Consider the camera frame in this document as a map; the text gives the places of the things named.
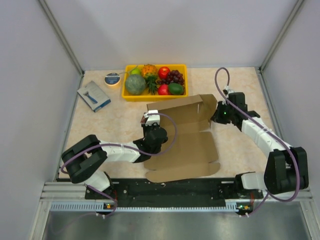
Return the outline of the brown cardboard box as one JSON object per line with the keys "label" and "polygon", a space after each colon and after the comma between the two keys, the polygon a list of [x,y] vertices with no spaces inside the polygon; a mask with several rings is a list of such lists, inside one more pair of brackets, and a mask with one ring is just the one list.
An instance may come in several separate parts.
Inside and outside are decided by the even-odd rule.
{"label": "brown cardboard box", "polygon": [[162,145],[167,152],[143,163],[146,179],[152,183],[211,176],[221,164],[211,133],[211,117],[217,107],[213,94],[149,103],[147,109],[157,110],[160,126],[167,131],[168,141]]}

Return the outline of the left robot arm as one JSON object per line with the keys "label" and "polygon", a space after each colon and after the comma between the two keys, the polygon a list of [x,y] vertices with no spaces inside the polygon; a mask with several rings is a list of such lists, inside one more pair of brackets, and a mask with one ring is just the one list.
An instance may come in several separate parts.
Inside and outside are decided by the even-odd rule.
{"label": "left robot arm", "polygon": [[126,144],[100,141],[90,134],[61,155],[61,171],[69,175],[73,184],[89,185],[106,199],[114,187],[109,175],[99,170],[104,162],[142,163],[160,153],[167,141],[167,131],[156,123],[143,127],[143,138]]}

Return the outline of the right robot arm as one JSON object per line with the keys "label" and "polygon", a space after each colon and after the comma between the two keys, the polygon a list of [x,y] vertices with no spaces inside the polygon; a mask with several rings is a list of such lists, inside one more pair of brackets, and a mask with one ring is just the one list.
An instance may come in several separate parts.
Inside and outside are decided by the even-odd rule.
{"label": "right robot arm", "polygon": [[307,153],[281,140],[262,121],[254,110],[249,111],[243,92],[231,91],[219,101],[211,120],[219,124],[233,124],[247,135],[264,153],[267,163],[264,172],[236,175],[233,192],[245,198],[252,190],[267,190],[273,195],[303,190],[309,186]]}

